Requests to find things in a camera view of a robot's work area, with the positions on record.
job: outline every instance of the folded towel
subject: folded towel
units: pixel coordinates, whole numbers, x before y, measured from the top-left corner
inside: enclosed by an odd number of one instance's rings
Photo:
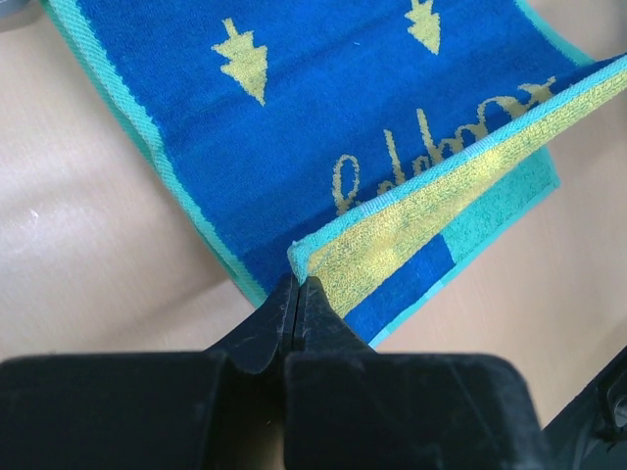
[[[525,157],[627,86],[522,0],[44,4],[249,299],[300,240],[299,278],[374,343],[555,188]]]

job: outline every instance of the teal trim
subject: teal trim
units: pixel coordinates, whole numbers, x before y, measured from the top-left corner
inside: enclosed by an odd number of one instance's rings
[[[546,147],[501,178],[440,232],[453,262],[464,260],[554,179],[555,169]]]
[[[244,264],[226,248],[216,234],[214,226],[205,219],[200,208],[176,179],[166,155],[159,128],[148,116],[146,109],[135,101],[114,65],[107,59],[106,51],[91,30],[75,0],[47,1],[48,5],[46,5],[46,0],[42,0],[44,8],[53,21],[62,26],[60,31],[74,46],[74,53],[98,91],[105,97],[109,107],[118,110],[116,118],[119,118],[124,129],[129,131],[133,142],[142,150],[144,157],[152,163],[170,192],[191,218],[201,237],[208,242],[209,247],[244,295],[255,306],[260,306],[266,298],[266,292],[253,279]],[[75,37],[80,38],[79,43],[73,41]]]
[[[527,19],[536,26],[536,29],[547,38],[549,42],[559,51],[564,57],[572,61],[579,67],[588,66],[593,64],[595,60],[579,49],[574,44],[570,43],[564,37],[562,37],[553,27],[548,24],[544,18],[542,18],[538,12],[529,6],[526,0],[514,0],[520,11],[527,17]]]
[[[429,289],[427,293],[418,300],[418,302],[403,310],[394,320],[392,320],[385,328],[383,328],[381,332],[376,335],[372,339],[372,341],[370,341],[369,345],[371,348],[376,348],[377,346],[379,346],[383,340],[390,336],[390,334],[392,334],[399,326],[401,326],[410,316],[414,315],[417,310],[424,306],[424,304],[426,304],[429,299],[431,299],[438,292],[440,292],[442,288],[444,288],[453,279],[455,279],[458,274],[465,270],[469,264],[471,264],[479,255],[481,255],[481,253],[486,248],[492,245],[506,230],[514,225],[531,209],[544,201],[547,196],[549,196],[552,191],[559,186],[559,178],[557,177],[557,173],[555,172],[553,160],[549,160],[552,162],[553,174],[553,179],[549,186],[547,186],[541,193],[539,193],[535,198],[529,201],[529,203],[527,203],[527,205],[521,211],[518,211],[515,215],[513,215],[505,223],[503,223],[497,230],[492,233],[490,237],[486,238],[483,243],[481,243],[481,245],[476,247],[470,254],[468,254],[465,259],[456,264],[456,266],[448,273],[446,273],[442,277],[442,279],[440,279],[440,281],[437,282],[431,289]]]
[[[549,114],[568,104],[573,99],[586,93],[591,88],[604,83],[625,70],[627,70],[627,56],[623,56],[603,69],[590,74],[586,78],[583,78],[571,87],[552,97],[549,101],[530,110],[522,117],[504,125],[495,132],[492,132],[487,137],[484,137],[479,142],[475,142],[470,147],[464,149],[455,156],[429,168],[429,170],[410,179],[401,186],[397,186],[396,188],[388,191],[386,194],[376,197],[373,200],[346,212],[326,224],[317,232],[308,235],[299,242],[294,243],[288,251],[288,258],[292,263],[294,272],[307,272],[310,254],[316,252],[331,240],[337,238],[342,232],[371,215],[372,207],[375,207],[377,211],[382,211],[392,204],[401,201],[409,194],[418,191],[431,181],[450,173],[456,168],[474,160],[491,148],[502,144],[510,137],[522,131],[524,128],[534,124],[542,118],[545,118]]]

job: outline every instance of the gray object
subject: gray object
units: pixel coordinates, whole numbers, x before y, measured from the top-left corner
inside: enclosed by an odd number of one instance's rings
[[[30,0],[0,0],[0,18],[8,17],[18,12],[25,7],[29,1]]]

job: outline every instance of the beige table surface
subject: beige table surface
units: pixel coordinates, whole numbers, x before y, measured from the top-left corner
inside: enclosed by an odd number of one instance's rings
[[[623,0],[531,3],[595,58],[627,50]],[[40,8],[0,31],[0,359],[215,342],[251,305]],[[501,355],[543,423],[627,345],[626,94],[550,148],[562,187],[379,348]]]

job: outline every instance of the yellow tree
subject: yellow tree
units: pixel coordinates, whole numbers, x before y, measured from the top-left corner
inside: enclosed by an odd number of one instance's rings
[[[228,39],[212,47],[212,50],[229,59],[219,69],[234,78],[246,92],[265,104],[267,72],[267,47],[253,45],[253,31],[238,33],[233,19],[223,21]]]
[[[411,0],[411,11],[405,18],[413,21],[408,27],[410,34],[422,43],[433,54],[440,52],[440,14],[432,13],[433,0],[420,3],[419,0]]]

